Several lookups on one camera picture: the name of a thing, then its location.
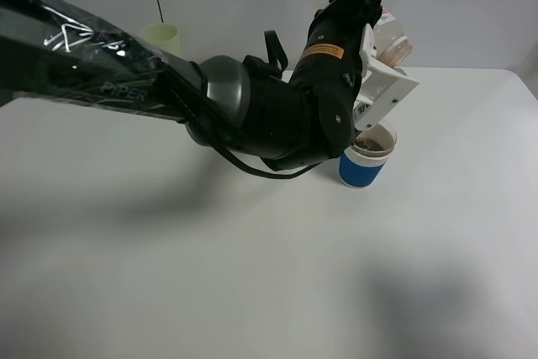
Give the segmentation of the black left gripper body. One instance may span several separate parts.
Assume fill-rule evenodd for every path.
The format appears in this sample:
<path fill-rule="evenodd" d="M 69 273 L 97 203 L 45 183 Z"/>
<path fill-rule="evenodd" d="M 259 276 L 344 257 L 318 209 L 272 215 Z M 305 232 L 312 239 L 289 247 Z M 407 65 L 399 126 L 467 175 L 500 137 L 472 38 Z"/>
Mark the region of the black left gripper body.
<path fill-rule="evenodd" d="M 331 10 L 329 4 L 314 15 L 308 40 L 293 71 L 293 84 L 300 88 L 361 87 L 361 38 L 367 24 L 378 20 L 378 10 Z"/>

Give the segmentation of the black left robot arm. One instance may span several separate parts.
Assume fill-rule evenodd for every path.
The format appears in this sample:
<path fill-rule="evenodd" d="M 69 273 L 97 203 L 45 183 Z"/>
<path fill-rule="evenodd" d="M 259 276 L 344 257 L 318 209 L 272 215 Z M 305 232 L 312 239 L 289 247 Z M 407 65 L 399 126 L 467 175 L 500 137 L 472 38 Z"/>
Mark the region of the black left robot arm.
<path fill-rule="evenodd" d="M 382 0 L 330 0 L 288 81 L 277 34 L 267 57 L 185 61 L 63 0 L 1 0 L 1 101 L 52 102 L 184 124 L 243 172 L 292 179 L 341 156 Z"/>

